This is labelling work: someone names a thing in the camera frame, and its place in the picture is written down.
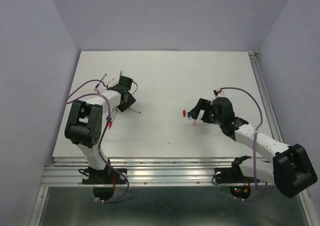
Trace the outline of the blue gel pen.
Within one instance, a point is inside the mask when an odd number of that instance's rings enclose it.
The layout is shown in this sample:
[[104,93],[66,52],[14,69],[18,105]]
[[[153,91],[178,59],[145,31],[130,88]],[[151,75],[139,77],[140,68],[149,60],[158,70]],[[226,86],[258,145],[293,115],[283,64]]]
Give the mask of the blue gel pen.
[[105,73],[105,74],[102,76],[101,80],[97,83],[97,85],[95,86],[95,88],[94,88],[93,91],[97,91],[98,88],[99,88],[99,86],[100,86],[100,84],[102,84],[103,86],[106,86],[105,83],[104,83],[104,79],[105,79],[106,76],[107,76],[107,74]]

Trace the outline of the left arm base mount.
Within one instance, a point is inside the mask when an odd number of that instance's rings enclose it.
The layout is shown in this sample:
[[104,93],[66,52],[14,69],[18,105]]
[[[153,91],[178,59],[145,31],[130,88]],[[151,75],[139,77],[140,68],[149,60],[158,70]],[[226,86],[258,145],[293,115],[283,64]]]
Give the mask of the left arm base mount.
[[124,176],[120,176],[114,170],[106,167],[103,170],[96,170],[91,167],[81,168],[78,172],[82,175],[83,185],[125,185]]

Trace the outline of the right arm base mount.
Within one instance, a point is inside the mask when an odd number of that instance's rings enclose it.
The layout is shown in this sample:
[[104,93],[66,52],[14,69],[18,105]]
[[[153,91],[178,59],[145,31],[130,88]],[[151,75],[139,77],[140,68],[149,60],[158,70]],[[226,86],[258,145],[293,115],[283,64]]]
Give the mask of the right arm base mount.
[[212,177],[212,183],[214,185],[219,184],[236,184],[236,183],[248,183],[249,181],[254,181],[253,173],[249,175],[244,175],[240,169],[240,165],[245,162],[248,163],[252,158],[250,156],[244,155],[241,157],[236,157],[232,163],[231,167],[216,167],[214,168],[214,175]]

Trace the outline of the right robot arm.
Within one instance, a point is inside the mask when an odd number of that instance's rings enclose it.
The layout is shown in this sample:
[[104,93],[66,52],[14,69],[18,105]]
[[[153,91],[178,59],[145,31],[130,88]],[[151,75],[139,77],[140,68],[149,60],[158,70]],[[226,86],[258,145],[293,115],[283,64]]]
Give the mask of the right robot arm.
[[318,181],[303,146],[288,145],[258,133],[246,120],[235,116],[228,98],[217,97],[213,101],[201,98],[187,115],[196,120],[201,111],[201,121],[218,125],[225,136],[249,147],[264,158],[263,161],[257,161],[248,155],[236,157],[231,167],[215,169],[213,184],[264,181],[274,185],[285,197],[293,198]]

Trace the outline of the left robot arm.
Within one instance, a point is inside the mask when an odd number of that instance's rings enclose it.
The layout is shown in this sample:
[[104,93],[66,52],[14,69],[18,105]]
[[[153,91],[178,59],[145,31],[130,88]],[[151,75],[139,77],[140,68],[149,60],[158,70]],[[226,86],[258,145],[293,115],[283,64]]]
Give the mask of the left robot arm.
[[102,139],[116,112],[124,112],[135,102],[131,93],[137,83],[130,77],[121,75],[104,91],[95,89],[67,104],[71,105],[64,136],[76,145],[88,162],[86,169],[79,172],[85,183],[106,183],[111,179],[110,160],[102,150]]

